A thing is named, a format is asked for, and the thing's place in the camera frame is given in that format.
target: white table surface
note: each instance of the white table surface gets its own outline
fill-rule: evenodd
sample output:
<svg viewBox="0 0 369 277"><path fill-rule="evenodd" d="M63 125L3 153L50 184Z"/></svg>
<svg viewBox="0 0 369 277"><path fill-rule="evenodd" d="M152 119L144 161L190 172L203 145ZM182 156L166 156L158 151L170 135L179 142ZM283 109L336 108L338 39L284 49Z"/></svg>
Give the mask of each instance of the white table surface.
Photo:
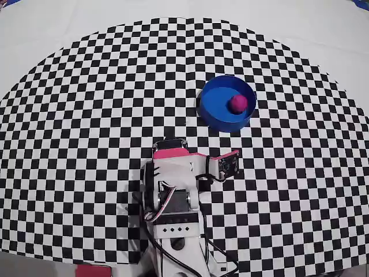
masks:
<svg viewBox="0 0 369 277"><path fill-rule="evenodd" d="M228 20L284 43L328 72L369 115L369 12L349 0L22 0L0 13L0 98L62 46L156 17ZM125 267L132 276L140 271Z"/></svg>

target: blue container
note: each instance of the blue container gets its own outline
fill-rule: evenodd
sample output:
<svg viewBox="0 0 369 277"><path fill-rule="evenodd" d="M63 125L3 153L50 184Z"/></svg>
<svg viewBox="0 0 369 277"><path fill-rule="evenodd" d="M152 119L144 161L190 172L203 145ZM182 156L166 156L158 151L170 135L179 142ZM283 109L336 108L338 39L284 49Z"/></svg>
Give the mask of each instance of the blue container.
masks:
<svg viewBox="0 0 369 277"><path fill-rule="evenodd" d="M248 107L241 114L233 114L229 100L241 94L247 98ZM256 94L240 78L223 75L208 81L201 92L200 116L209 127L221 132L236 132L245 127L256 108Z"/></svg>

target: red accent piece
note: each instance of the red accent piece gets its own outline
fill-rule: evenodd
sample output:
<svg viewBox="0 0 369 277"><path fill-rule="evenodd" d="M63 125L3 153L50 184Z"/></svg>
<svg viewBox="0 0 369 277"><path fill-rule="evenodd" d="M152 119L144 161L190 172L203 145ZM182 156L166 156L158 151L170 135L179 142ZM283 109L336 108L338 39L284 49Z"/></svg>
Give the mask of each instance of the red accent piece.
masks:
<svg viewBox="0 0 369 277"><path fill-rule="evenodd" d="M189 151L185 148L162 149L154 153L153 159L155 160L155 159L183 157L189 156L189 154L190 154Z"/></svg>
<svg viewBox="0 0 369 277"><path fill-rule="evenodd" d="M79 264L76 269L76 277L111 277L111 267Z"/></svg>

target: pink ball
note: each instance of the pink ball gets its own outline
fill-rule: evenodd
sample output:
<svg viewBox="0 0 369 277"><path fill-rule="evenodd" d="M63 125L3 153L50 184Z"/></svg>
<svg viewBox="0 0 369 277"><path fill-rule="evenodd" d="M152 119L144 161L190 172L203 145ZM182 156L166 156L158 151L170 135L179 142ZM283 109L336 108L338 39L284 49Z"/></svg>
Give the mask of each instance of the pink ball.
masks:
<svg viewBox="0 0 369 277"><path fill-rule="evenodd" d="M234 114L241 114L247 108L247 98L241 94L237 94L229 101L229 107Z"/></svg>

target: black cable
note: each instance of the black cable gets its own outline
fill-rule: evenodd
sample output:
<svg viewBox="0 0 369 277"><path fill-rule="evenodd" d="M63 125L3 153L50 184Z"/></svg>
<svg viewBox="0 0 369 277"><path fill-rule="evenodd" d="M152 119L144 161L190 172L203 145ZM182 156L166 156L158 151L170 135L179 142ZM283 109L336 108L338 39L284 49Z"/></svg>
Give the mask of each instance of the black cable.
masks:
<svg viewBox="0 0 369 277"><path fill-rule="evenodd" d="M222 253L228 260L230 260L231 262L233 262L236 265L236 268L231 270L230 272L227 272L226 274L223 274L219 277L228 277L231 276L233 273L236 273L238 271L238 262L236 260L234 260L229 254L226 253L226 251L223 251L222 249L220 249L218 246L216 246L214 244L214 242L212 242L209 238L206 239L208 241L208 243L210 243L210 245L212 245L216 250L218 250L220 253Z"/></svg>
<svg viewBox="0 0 369 277"><path fill-rule="evenodd" d="M204 213L204 206L202 205L202 203L199 201L199 207L200 207L200 212L202 214L202 219L204 221L204 239L205 239L205 261L206 261L206 264L208 264L209 262L209 243L207 241L207 238L208 236L206 235L206 228L208 226L208 223L206 221L206 215Z"/></svg>
<svg viewBox="0 0 369 277"><path fill-rule="evenodd" d="M204 206L202 205L202 203L199 201L199 207L200 207L200 211L202 213L202 218L204 219L204 239L205 239L205 252L206 252L206 264L208 264L209 261L209 244L211 244L216 250L218 250L220 253L222 253L228 260L230 260L231 262L233 262L236 265L236 268L233 269L230 272L227 272L224 275L221 275L220 277L228 277L231 276L233 273L236 273L238 271L238 262L236 260L234 260L230 255L228 255L225 251L223 251L222 249L220 249L218 246L216 246L206 235L206 229L208 228L208 223L206 221L206 215L204 213Z"/></svg>
<svg viewBox="0 0 369 277"><path fill-rule="evenodd" d="M132 196L133 196L133 199L136 200L137 203L141 206L142 213L143 213L144 205L143 205L142 201L140 201L136 196L134 196L134 194L132 194ZM179 261L178 259L174 258L163 247L161 247L160 244L157 243L157 241L154 239L154 237L152 236L152 234L149 232L148 225L146 224L146 221L144 220L144 216L143 215L141 217L141 226L144 229L144 232L145 232L148 240L151 242L151 244L156 249L158 249L160 251L161 254L164 254L167 258L169 258L170 260L172 260L174 263L176 263L177 265L179 265L179 266L183 267L184 269L190 271L195 276L202 277L200 273L198 273L196 270L194 270L191 267L189 267L187 264L184 264L181 261Z"/></svg>

